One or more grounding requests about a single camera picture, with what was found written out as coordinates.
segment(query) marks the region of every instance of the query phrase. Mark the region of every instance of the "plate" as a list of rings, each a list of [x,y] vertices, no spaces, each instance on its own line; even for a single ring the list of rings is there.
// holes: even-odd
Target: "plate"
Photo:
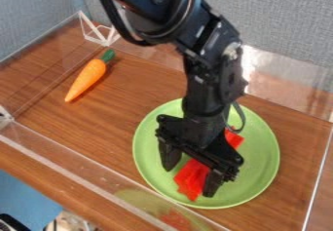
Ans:
[[[238,152],[245,158],[245,163],[239,168],[238,177],[235,181],[223,183],[211,198],[199,196],[194,202],[177,192],[178,185],[173,181],[174,175],[190,157],[183,154],[175,168],[170,172],[165,172],[159,163],[158,144],[154,136],[157,115],[182,116],[181,100],[175,99],[158,106],[138,124],[133,140],[138,172],[146,183],[161,195],[185,206],[199,209],[233,207],[253,199],[273,181],[279,166],[277,139],[263,120],[243,106],[242,109],[246,115],[246,126],[241,136],[245,141]],[[241,119],[233,108],[227,122],[235,128],[241,125]]]

